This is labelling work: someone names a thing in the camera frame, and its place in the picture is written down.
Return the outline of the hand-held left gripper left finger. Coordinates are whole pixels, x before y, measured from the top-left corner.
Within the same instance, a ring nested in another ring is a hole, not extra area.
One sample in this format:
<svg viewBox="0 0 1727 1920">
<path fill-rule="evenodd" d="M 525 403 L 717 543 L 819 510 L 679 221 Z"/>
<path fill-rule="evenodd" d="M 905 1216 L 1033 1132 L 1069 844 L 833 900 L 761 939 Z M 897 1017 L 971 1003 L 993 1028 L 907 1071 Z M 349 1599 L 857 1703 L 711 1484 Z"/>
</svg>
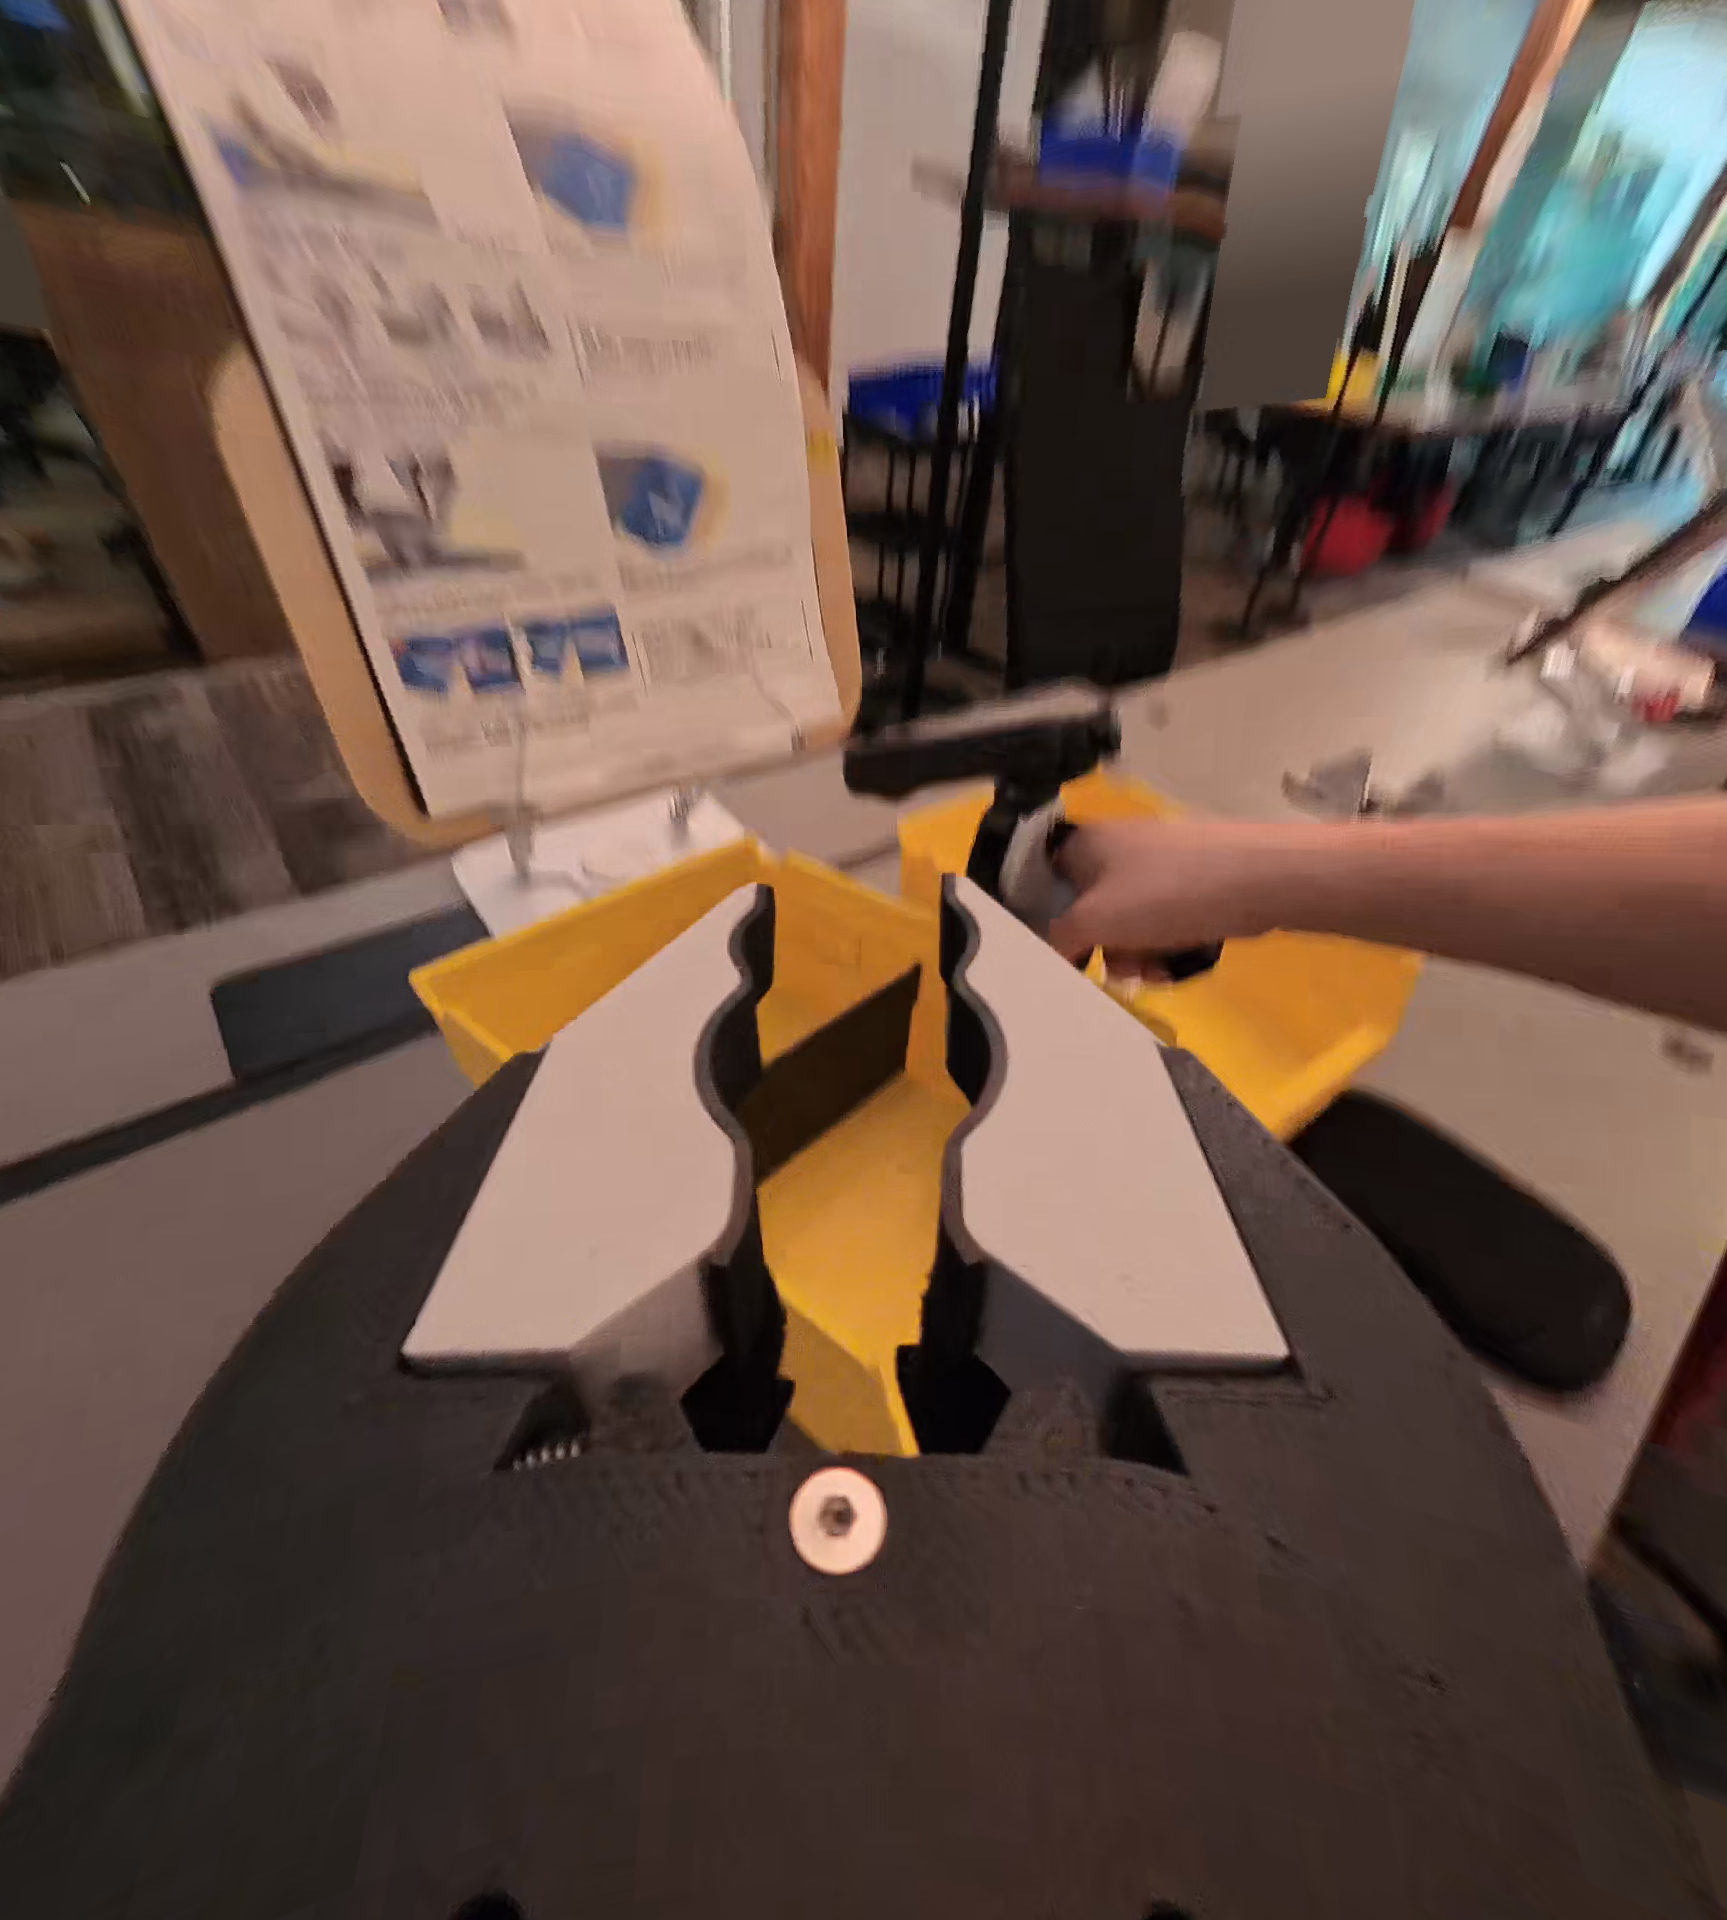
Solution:
<svg viewBox="0 0 1727 1920">
<path fill-rule="evenodd" d="M 539 1377 L 589 1415 L 653 1386 L 707 1450 L 773 1442 L 785 1314 L 739 1108 L 775 930 L 773 891 L 735 887 L 539 1051 L 405 1369 Z"/>
</svg>

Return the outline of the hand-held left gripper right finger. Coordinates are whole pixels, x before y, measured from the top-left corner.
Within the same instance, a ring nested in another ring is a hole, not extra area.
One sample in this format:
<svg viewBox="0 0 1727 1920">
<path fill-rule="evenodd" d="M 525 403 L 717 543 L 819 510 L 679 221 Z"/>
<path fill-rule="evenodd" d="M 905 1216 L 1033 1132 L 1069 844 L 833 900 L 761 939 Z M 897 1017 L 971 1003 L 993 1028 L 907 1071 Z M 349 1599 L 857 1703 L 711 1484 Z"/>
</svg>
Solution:
<svg viewBox="0 0 1727 1920">
<path fill-rule="evenodd" d="M 897 1353 L 917 1450 L 979 1452 L 1025 1392 L 1109 1418 L 1135 1382 L 1289 1370 L 1169 1051 L 963 877 L 941 882 L 937 973 L 967 1113 Z"/>
</svg>

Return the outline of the yellow divided plastic bin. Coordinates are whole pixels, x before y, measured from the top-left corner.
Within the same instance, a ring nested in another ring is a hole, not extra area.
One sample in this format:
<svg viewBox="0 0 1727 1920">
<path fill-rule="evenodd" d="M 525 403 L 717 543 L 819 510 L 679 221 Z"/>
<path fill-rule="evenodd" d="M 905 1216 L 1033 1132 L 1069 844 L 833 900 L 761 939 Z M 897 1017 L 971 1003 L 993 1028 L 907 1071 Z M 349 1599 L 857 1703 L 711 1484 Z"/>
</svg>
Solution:
<svg viewBox="0 0 1727 1920">
<path fill-rule="evenodd" d="M 485 939 L 411 974 L 465 1078 L 547 1044 L 569 1021 L 745 885 L 775 896 L 763 1064 L 899 973 L 933 959 L 925 908 L 751 836 L 559 918 Z M 941 1155 L 967 1107 L 905 1068 L 757 1187 L 785 1312 L 791 1420 L 827 1452 L 913 1456 L 897 1360 L 919 1341 L 937 1246 Z"/>
</svg>

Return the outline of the person's right forearm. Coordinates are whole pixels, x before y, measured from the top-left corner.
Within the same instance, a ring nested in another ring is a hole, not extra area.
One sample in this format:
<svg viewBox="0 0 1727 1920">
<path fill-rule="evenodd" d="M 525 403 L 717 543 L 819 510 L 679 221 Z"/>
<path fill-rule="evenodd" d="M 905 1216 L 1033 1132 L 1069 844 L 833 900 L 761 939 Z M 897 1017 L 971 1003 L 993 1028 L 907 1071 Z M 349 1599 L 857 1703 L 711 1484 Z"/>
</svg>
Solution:
<svg viewBox="0 0 1727 1920">
<path fill-rule="evenodd" d="M 1323 830 L 1285 920 L 1727 1037 L 1727 793 Z"/>
</svg>

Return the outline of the person's right hand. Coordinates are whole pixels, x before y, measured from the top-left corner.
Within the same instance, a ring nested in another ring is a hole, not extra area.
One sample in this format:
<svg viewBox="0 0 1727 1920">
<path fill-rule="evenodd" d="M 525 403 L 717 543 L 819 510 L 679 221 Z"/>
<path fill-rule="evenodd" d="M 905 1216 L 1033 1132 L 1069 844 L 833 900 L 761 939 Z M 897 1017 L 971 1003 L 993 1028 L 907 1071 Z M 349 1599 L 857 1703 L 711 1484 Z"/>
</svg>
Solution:
<svg viewBox="0 0 1727 1920">
<path fill-rule="evenodd" d="M 1067 888 L 1045 941 L 1067 961 L 1131 963 L 1273 932 L 1333 934 L 1321 826 L 1155 821 L 1073 828 L 1053 857 Z"/>
</svg>

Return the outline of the black chair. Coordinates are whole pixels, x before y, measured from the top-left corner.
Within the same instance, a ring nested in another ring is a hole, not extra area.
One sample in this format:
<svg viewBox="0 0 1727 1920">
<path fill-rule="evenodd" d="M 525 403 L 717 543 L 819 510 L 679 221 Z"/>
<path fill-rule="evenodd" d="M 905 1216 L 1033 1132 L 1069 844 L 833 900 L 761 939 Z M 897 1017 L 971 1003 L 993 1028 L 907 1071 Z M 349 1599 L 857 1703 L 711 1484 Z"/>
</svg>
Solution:
<svg viewBox="0 0 1727 1920">
<path fill-rule="evenodd" d="M 1187 399 L 1131 368 L 1121 276 L 1033 261 L 1003 454 L 1005 684 L 1113 689 L 1181 635 Z"/>
</svg>

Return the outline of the black bin divider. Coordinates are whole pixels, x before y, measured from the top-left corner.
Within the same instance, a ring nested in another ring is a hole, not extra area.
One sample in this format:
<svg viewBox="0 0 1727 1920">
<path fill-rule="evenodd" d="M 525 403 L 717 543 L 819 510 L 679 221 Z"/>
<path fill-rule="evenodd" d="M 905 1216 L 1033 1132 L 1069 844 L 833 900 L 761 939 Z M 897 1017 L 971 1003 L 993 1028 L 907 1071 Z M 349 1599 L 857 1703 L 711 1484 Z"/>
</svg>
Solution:
<svg viewBox="0 0 1727 1920">
<path fill-rule="evenodd" d="M 905 1068 L 921 967 L 787 1047 L 733 1102 L 759 1187 L 815 1146 Z"/>
</svg>

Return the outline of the black flat pad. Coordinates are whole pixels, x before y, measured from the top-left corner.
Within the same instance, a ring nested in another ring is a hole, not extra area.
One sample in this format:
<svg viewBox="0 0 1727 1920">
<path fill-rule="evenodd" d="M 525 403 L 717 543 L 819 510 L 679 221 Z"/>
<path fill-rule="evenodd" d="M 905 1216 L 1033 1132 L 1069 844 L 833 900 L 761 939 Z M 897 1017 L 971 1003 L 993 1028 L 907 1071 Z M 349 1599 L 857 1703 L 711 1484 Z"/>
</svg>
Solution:
<svg viewBox="0 0 1727 1920">
<path fill-rule="evenodd" d="M 209 1011 L 231 1078 L 361 1060 L 433 1037 L 437 1023 L 411 974 L 487 934 L 463 905 L 227 974 L 211 988 Z"/>
</svg>

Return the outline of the white stand base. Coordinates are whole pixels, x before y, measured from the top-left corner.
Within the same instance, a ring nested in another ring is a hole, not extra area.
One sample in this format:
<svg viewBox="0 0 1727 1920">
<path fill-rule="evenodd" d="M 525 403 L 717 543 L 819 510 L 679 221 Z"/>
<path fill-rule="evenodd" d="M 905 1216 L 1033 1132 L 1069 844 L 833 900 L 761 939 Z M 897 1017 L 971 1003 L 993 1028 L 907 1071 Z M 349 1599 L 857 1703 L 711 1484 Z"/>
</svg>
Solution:
<svg viewBox="0 0 1727 1920">
<path fill-rule="evenodd" d="M 745 839 L 717 799 L 673 786 L 577 819 L 497 828 L 453 852 L 449 869 L 487 937 L 505 939 Z"/>
</svg>

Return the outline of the black oblong pouch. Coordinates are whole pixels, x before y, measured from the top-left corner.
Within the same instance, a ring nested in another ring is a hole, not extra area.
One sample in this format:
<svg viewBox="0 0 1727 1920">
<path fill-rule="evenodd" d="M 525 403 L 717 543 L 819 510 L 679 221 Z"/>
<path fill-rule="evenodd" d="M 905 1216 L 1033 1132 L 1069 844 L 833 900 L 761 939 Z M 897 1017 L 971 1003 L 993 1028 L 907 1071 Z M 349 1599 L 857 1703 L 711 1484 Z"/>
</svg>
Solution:
<svg viewBox="0 0 1727 1920">
<path fill-rule="evenodd" d="M 1339 1094 L 1289 1146 L 1477 1360 L 1547 1396 L 1611 1374 L 1629 1285 L 1567 1212 L 1369 1093 Z"/>
</svg>

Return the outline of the red storage bin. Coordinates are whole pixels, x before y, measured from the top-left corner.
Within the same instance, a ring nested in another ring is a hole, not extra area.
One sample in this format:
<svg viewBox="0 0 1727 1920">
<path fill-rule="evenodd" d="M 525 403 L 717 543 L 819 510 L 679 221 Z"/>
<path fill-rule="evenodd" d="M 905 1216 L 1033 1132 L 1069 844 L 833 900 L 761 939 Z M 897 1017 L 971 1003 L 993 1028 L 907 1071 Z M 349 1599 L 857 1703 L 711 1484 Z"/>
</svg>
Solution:
<svg viewBox="0 0 1727 1920">
<path fill-rule="evenodd" d="M 1307 518 L 1303 573 L 1313 581 L 1343 581 L 1393 558 L 1415 558 L 1443 537 L 1453 507 L 1453 487 L 1401 505 L 1363 494 L 1325 496 Z"/>
</svg>

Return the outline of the printed instruction sheet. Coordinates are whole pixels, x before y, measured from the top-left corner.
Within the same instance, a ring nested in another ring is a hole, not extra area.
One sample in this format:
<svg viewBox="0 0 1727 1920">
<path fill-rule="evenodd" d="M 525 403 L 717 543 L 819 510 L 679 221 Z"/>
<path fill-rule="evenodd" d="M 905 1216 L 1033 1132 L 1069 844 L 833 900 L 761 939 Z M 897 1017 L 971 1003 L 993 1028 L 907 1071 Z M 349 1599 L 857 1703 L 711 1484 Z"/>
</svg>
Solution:
<svg viewBox="0 0 1727 1920">
<path fill-rule="evenodd" d="M 833 446 L 683 5 L 124 5 L 415 813 L 833 743 Z"/>
</svg>

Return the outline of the brown wooden cabinet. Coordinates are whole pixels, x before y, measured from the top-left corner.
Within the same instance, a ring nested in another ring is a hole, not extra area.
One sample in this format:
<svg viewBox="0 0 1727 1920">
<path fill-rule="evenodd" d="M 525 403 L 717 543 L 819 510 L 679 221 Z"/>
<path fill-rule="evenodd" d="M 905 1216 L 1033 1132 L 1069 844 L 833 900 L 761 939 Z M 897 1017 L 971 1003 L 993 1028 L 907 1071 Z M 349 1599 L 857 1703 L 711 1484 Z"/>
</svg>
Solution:
<svg viewBox="0 0 1727 1920">
<path fill-rule="evenodd" d="M 12 199 L 52 343 L 204 661 L 293 652 L 227 477 L 211 383 L 243 324 L 213 245 L 146 217 Z"/>
</svg>

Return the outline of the wooden post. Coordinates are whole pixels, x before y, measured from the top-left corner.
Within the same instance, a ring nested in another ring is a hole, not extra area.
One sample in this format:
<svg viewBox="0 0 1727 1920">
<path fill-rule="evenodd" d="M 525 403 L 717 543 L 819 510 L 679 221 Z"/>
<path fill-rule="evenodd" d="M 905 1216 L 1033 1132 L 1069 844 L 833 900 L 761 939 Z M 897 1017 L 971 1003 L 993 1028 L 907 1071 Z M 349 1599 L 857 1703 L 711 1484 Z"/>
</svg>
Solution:
<svg viewBox="0 0 1727 1920">
<path fill-rule="evenodd" d="M 791 345 L 823 391 L 831 373 L 847 7 L 771 7 L 773 248 Z"/>
</svg>

